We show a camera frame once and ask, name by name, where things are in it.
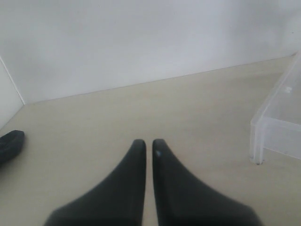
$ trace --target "black rubber piece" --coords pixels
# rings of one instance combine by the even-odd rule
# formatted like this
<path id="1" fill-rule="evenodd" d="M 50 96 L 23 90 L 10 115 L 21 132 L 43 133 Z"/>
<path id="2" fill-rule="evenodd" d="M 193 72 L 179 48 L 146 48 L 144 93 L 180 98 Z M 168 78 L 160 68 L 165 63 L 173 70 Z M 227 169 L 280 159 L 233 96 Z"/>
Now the black rubber piece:
<path id="1" fill-rule="evenodd" d="M 153 181 L 160 226 L 262 226 L 254 211 L 191 174 L 163 139 L 153 142 Z"/>
<path id="2" fill-rule="evenodd" d="M 141 226 L 145 193 L 146 146 L 135 140 L 99 185 L 55 210 L 45 226 Z"/>
<path id="3" fill-rule="evenodd" d="M 0 165 L 15 158 L 22 151 L 25 134 L 23 131 L 13 130 L 0 137 Z"/>

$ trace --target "black object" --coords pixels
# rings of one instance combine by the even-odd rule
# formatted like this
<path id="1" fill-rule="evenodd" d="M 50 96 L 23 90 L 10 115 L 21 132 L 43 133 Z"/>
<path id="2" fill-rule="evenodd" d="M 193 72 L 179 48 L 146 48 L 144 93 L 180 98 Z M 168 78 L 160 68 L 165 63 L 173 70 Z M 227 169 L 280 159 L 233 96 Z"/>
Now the black object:
<path id="1" fill-rule="evenodd" d="M 18 130 L 13 130 L 0 137 L 0 165 L 20 154 L 24 138 L 24 132 Z"/>
<path id="2" fill-rule="evenodd" d="M 55 210 L 45 226 L 141 226 L 145 174 L 145 142 L 135 140 L 103 182 Z"/>
<path id="3" fill-rule="evenodd" d="M 160 226 L 262 226 L 253 210 L 192 175 L 163 139 L 153 142 L 153 181 Z"/>

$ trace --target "transparent acrylic box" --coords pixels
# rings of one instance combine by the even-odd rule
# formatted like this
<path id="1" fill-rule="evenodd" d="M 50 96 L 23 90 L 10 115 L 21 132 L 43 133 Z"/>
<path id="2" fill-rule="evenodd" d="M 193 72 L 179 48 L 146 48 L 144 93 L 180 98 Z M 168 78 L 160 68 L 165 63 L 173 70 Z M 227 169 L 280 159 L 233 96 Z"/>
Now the transparent acrylic box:
<path id="1" fill-rule="evenodd" d="M 301 159 L 301 52 L 251 121 L 251 161 L 262 164 L 264 149 Z"/>

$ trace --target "wooden surface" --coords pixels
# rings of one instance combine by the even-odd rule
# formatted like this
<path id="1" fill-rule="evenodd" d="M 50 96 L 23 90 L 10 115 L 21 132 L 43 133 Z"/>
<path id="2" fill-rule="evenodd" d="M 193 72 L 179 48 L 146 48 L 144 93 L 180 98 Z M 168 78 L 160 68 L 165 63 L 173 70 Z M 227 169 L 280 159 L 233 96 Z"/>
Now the wooden surface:
<path id="1" fill-rule="evenodd" d="M 250 121 L 291 57 L 26 105 L 1 131 L 26 133 L 0 168 L 0 225 L 41 226 L 98 184 L 133 139 L 148 147 L 143 225 L 157 225 L 151 143 L 164 138 L 198 178 L 252 206 L 267 226 L 301 222 L 301 161 L 249 162 Z"/>

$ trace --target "white wall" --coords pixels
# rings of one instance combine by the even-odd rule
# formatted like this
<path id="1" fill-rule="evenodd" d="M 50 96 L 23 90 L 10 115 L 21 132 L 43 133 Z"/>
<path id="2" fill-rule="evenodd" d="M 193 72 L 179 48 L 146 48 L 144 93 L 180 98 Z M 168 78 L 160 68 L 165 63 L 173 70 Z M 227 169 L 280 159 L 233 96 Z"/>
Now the white wall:
<path id="1" fill-rule="evenodd" d="M 2 0 L 0 53 L 27 103 L 290 55 L 300 0 Z"/>
<path id="2" fill-rule="evenodd" d="M 0 58 L 0 129 L 20 110 L 23 106 L 14 84 L 9 78 L 7 71 Z"/>

